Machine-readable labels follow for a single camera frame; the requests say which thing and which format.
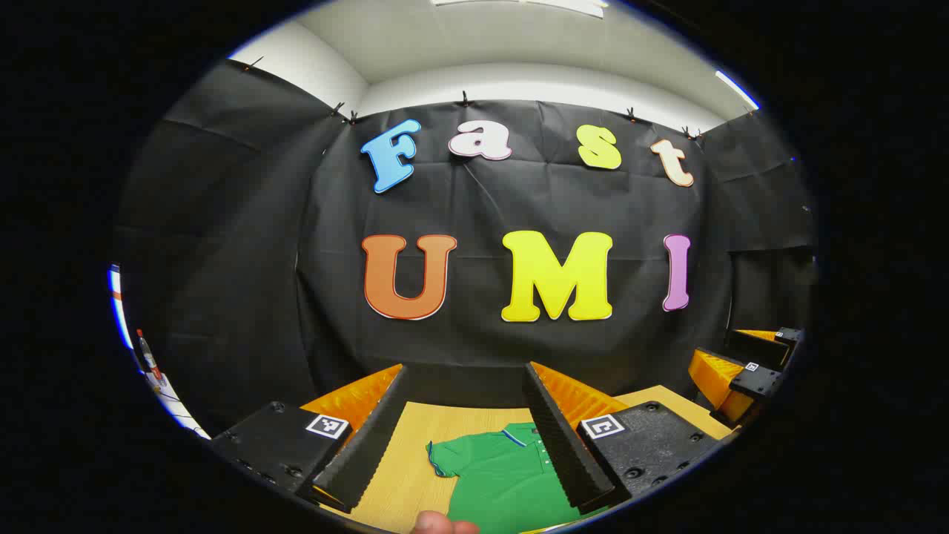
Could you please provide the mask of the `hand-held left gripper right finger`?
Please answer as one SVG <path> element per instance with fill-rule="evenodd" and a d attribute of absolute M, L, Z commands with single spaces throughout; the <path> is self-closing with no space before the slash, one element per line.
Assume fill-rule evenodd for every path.
<path fill-rule="evenodd" d="M 641 499 L 720 449 L 671 406 L 628 406 L 536 362 L 524 395 L 567 500 L 582 513 Z"/>

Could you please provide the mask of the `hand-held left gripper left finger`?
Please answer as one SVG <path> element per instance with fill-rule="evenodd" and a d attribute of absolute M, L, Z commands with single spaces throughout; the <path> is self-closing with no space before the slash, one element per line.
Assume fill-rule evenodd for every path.
<path fill-rule="evenodd" d="M 349 513 L 371 483 L 408 401 L 404 365 L 304 406 L 272 401 L 211 439 L 211 449 L 282 494 Z"/>

